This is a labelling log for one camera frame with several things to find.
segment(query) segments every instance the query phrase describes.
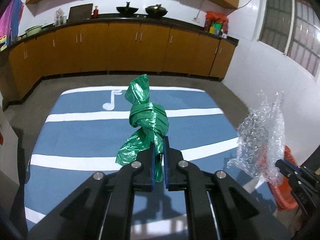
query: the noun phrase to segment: window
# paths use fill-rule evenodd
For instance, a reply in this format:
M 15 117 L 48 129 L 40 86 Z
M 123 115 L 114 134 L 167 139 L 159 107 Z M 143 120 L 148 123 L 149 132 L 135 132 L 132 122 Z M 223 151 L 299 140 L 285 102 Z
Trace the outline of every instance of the window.
M 320 21 L 307 0 L 266 0 L 259 41 L 289 56 L 316 76 Z

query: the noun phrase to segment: black countertop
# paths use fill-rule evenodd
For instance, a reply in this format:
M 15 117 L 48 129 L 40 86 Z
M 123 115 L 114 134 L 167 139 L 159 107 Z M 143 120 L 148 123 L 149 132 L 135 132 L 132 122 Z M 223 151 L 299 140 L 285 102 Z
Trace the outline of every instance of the black countertop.
M 149 24 L 156 24 L 156 25 L 162 25 L 162 26 L 176 27 L 176 28 L 180 28 L 180 29 L 183 29 L 186 31 L 201 33 L 203 35 L 207 35 L 207 36 L 210 36 L 210 37 L 213 37 L 216 39 L 220 39 L 220 40 L 222 39 L 220 36 L 210 34 L 206 31 L 204 31 L 203 27 L 201 27 L 201 26 L 187 23 L 184 21 L 179 21 L 179 20 L 165 18 L 165 17 L 162 17 L 160 20 L 157 20 L 157 19 L 148 18 L 148 16 L 144 15 L 144 14 L 135 14 L 134 17 L 132 17 L 132 18 L 123 18 L 119 14 L 114 13 L 114 14 L 99 14 L 98 19 L 87 19 L 87 20 L 81 20 L 81 21 L 72 22 L 72 23 L 67 22 L 66 24 L 63 24 L 63 25 L 60 25 L 57 27 L 55 27 L 53 24 L 44 26 L 44 27 L 42 27 L 42 30 L 39 33 L 34 34 L 29 37 L 26 37 L 26 38 L 23 38 L 20 41 L 17 41 L 15 43 L 12 43 L 7 47 L 7 49 L 13 48 L 22 42 L 29 41 L 31 39 L 38 37 L 38 36 L 44 35 L 48 32 L 55 31 L 60 28 L 65 28 L 65 27 L 70 27 L 70 26 L 80 25 L 80 24 L 87 24 L 87 23 L 98 23 L 98 22 L 149 23 Z M 235 46 L 237 46 L 238 42 L 239 42 L 239 40 L 232 38 L 230 36 L 227 37 L 226 41 L 230 42 L 231 44 L 234 44 Z

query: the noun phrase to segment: window frame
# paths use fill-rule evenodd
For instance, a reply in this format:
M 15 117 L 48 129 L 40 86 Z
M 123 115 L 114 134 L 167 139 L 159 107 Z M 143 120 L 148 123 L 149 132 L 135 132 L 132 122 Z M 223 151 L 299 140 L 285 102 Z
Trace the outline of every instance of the window frame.
M 260 7 L 259 7 L 259 14 L 258 14 L 257 28 L 256 28 L 257 31 L 255 32 L 256 34 L 254 36 L 254 39 L 259 44 L 262 44 L 263 46 L 266 46 L 269 49 L 272 49 L 273 51 L 276 51 L 277 53 L 283 55 L 284 57 L 289 57 L 288 56 L 288 51 L 289 51 L 289 48 L 290 48 L 290 45 L 291 45 L 291 42 L 292 42 L 293 30 L 294 30 L 294 27 L 295 27 L 295 20 L 296 20 L 295 19 L 295 14 L 296 14 L 295 6 L 296 6 L 295 0 L 292 0 L 292 11 L 291 11 L 291 22 L 290 22 L 290 28 L 289 28 L 289 35 L 288 35 L 288 40 L 287 40 L 287 44 L 286 44 L 284 52 L 281 52 L 278 49 L 275 49 L 274 47 L 272 47 L 272 46 L 260 41 L 260 37 L 261 37 L 261 34 L 262 34 L 263 26 L 264 26 L 264 23 L 265 23 L 267 0 L 260 0 Z M 306 70 L 299 63 L 297 63 L 297 62 L 295 62 L 295 63 L 298 64 L 302 69 L 304 69 L 304 71 L 306 73 L 308 73 L 310 75 L 310 77 L 312 77 L 316 82 L 318 81 L 318 79 L 320 77 L 320 61 L 319 61 L 318 68 L 317 68 L 315 76 L 312 75 L 308 70 Z

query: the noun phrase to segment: music note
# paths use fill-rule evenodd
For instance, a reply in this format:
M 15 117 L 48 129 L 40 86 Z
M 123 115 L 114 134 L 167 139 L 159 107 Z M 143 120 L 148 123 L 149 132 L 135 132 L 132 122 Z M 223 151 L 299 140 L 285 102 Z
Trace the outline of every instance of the music note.
M 122 90 L 112 90 L 110 103 L 103 104 L 102 108 L 107 111 L 115 109 L 115 95 L 122 95 Z

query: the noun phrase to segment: blue mat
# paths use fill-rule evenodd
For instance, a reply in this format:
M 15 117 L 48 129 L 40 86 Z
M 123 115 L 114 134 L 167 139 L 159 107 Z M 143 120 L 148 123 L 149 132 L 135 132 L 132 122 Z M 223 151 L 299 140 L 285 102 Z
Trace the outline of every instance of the blue mat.
M 104 110 L 102 105 L 110 102 L 116 89 L 122 95 L 115 96 L 112 111 Z M 33 150 L 25 185 L 29 230 L 96 170 L 119 169 L 114 163 L 117 151 L 136 130 L 126 117 L 131 109 L 124 98 L 126 89 L 82 88 L 58 98 Z M 150 101 L 174 110 L 169 115 L 170 147 L 181 150 L 201 170 L 225 170 L 242 186 L 251 180 L 243 171 L 227 168 L 229 159 L 236 156 L 237 134 L 205 91 L 150 87 Z M 252 195 L 270 212 L 276 210 L 266 183 Z M 131 239 L 168 239 L 168 235 L 187 239 L 185 213 L 184 193 L 168 192 L 163 183 L 157 183 L 154 192 L 135 195 Z

